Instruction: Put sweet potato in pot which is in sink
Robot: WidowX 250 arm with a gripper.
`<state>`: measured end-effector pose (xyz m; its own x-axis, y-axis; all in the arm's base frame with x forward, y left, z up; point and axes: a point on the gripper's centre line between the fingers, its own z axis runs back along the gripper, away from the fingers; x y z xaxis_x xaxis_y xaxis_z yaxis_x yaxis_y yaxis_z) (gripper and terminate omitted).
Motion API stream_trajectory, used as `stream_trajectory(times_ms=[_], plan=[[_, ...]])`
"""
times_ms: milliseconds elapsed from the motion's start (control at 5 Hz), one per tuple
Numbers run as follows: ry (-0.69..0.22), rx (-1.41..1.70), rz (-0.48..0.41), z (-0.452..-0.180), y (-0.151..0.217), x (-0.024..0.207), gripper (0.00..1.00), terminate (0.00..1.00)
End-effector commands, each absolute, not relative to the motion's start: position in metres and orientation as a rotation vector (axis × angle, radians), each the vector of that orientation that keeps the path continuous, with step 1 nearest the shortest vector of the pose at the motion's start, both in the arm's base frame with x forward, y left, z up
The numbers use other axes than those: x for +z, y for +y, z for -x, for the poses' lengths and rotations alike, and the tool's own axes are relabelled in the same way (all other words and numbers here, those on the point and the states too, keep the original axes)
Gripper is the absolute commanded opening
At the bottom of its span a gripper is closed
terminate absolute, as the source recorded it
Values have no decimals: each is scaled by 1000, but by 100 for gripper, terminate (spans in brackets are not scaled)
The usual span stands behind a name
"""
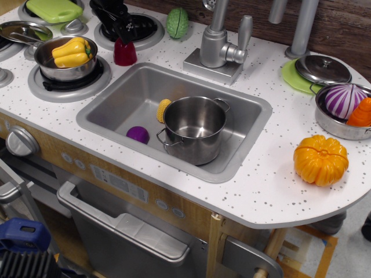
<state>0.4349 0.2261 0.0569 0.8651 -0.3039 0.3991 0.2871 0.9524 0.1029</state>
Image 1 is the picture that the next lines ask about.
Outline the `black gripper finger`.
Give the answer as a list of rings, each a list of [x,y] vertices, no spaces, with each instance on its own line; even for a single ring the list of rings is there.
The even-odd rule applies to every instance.
[[[142,39],[141,23],[137,16],[132,16],[130,19],[123,21],[122,41],[132,42]]]
[[[122,42],[131,42],[131,32],[122,23],[115,21],[113,28]]]

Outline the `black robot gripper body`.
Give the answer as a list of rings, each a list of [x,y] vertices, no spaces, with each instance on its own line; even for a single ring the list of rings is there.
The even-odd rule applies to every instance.
[[[114,24],[127,25],[130,23],[130,14],[124,1],[91,0],[89,5],[105,27],[113,27]]]

